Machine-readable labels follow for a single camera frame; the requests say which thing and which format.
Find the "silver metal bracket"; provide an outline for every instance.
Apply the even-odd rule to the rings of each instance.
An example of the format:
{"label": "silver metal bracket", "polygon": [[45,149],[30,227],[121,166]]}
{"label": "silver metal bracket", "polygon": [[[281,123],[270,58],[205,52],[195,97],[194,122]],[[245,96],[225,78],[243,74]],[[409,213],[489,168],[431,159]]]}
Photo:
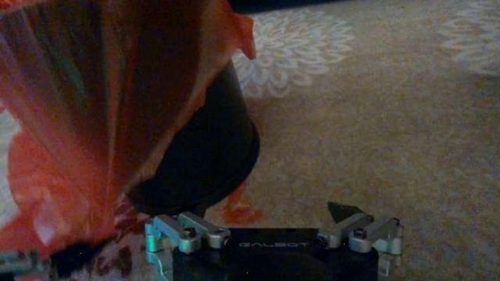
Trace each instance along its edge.
{"label": "silver metal bracket", "polygon": [[53,279],[50,260],[42,260],[38,252],[0,252],[0,274],[14,276],[47,275]]}
{"label": "silver metal bracket", "polygon": [[338,224],[334,222],[329,223],[329,225],[318,232],[318,237],[327,242],[329,249],[337,249],[342,246],[343,240],[349,238],[350,233],[355,229],[365,227],[373,221],[373,216],[358,213]]}
{"label": "silver metal bracket", "polygon": [[379,251],[379,280],[387,280],[397,266],[402,265],[403,226],[399,219],[374,217],[359,213],[338,224],[329,224],[318,233],[330,249],[339,248],[349,238],[350,249],[369,253]]}
{"label": "silver metal bracket", "polygon": [[379,280],[387,280],[397,266],[402,265],[403,226],[399,219],[383,217],[350,233],[350,248],[369,253],[379,251]]}
{"label": "silver metal bracket", "polygon": [[209,247],[222,249],[230,239],[227,228],[218,227],[203,218],[185,212],[174,219],[169,215],[159,215],[146,223],[147,261],[154,265],[161,280],[174,280],[173,251],[191,254],[202,247],[203,240]]}

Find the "black cylindrical container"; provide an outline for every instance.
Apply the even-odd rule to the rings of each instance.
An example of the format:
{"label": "black cylindrical container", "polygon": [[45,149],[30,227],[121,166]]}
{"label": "black cylindrical container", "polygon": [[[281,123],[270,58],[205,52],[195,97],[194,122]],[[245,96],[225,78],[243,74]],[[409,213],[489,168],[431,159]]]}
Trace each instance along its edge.
{"label": "black cylindrical container", "polygon": [[233,63],[207,91],[207,101],[177,134],[155,177],[129,197],[138,211],[203,215],[238,188],[259,155],[259,134],[245,104]]}

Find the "plastic bag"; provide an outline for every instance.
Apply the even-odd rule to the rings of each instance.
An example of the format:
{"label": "plastic bag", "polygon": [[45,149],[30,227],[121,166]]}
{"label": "plastic bag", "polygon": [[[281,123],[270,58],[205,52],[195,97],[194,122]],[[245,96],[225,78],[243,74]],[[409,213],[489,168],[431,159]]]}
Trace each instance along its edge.
{"label": "plastic bag", "polygon": [[22,131],[0,181],[17,208],[0,251],[49,255],[114,234],[118,196],[153,176],[231,55],[255,56],[253,21],[227,0],[2,8],[0,100]]}

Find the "beige carpet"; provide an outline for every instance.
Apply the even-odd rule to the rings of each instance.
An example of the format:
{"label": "beige carpet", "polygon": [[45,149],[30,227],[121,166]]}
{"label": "beige carpet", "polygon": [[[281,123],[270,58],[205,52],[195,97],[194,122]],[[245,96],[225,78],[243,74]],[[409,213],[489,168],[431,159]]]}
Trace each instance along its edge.
{"label": "beige carpet", "polygon": [[255,225],[319,227],[327,201],[357,205],[402,218],[405,280],[500,280],[500,1],[255,18],[259,59],[235,58],[262,134]]}

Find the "translucent orange plastic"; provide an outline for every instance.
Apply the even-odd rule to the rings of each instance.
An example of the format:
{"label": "translucent orange plastic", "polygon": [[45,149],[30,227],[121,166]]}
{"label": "translucent orange plastic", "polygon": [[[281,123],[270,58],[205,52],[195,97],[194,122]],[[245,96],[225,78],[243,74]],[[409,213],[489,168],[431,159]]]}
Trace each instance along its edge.
{"label": "translucent orange plastic", "polygon": [[49,255],[114,235],[118,196],[154,174],[233,54],[255,56],[253,21],[227,0],[3,7],[0,99],[22,132],[0,251]]}

